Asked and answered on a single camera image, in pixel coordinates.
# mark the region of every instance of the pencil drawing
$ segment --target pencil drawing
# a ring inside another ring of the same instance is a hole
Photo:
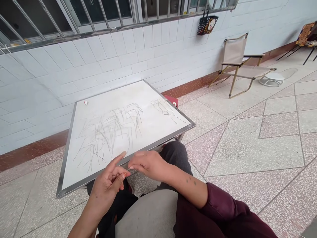
[[[131,103],[123,108],[116,108],[103,114],[88,114],[79,135],[75,140],[80,144],[73,163],[77,167],[87,167],[92,171],[93,161],[99,165],[104,163],[105,157],[112,158],[117,146],[126,144],[128,152],[133,147],[133,139],[142,136],[140,123],[143,110],[137,103]]]
[[[172,119],[173,122],[177,123],[177,120],[181,120],[182,122],[186,123],[183,121],[181,118],[176,116],[174,112],[172,111],[172,106],[166,101],[162,99],[157,99],[157,100],[152,100],[151,104],[154,106],[154,108],[161,112],[163,115],[167,115],[170,119]]]

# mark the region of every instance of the wall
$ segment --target wall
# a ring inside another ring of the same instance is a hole
[[[315,0],[240,0],[210,35],[199,17],[0,55],[0,155],[69,127],[74,102],[140,79],[158,91],[219,69],[225,38],[249,32],[246,54],[296,40]]]

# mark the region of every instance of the dark pants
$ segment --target dark pants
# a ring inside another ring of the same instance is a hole
[[[187,151],[185,146],[178,142],[172,141],[165,145],[160,156],[169,164],[173,164],[185,171],[186,173],[193,175],[191,166],[188,162]],[[88,195],[90,195],[94,181],[87,184]],[[120,221],[126,211],[135,203],[138,198],[129,192],[128,181],[124,180],[124,190],[120,190],[111,205],[107,214],[101,219],[98,230],[99,238],[103,237],[115,237],[115,217],[116,222]],[[173,187],[166,183],[161,183],[156,190],[170,189],[176,191]]]

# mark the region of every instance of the forearm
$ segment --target forearm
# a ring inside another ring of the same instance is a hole
[[[93,238],[95,237],[99,218],[93,217],[89,211],[83,210],[83,213],[73,226],[68,238]]]
[[[208,198],[207,184],[174,165],[169,166],[168,174],[169,176],[164,181],[165,183],[175,188],[198,209],[205,206]]]

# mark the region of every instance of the maroon sleeve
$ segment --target maroon sleeve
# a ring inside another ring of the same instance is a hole
[[[236,234],[237,237],[277,237],[249,207],[235,200],[229,193],[212,183],[207,183],[208,199],[200,210],[205,216],[216,223],[224,225],[224,234]]]

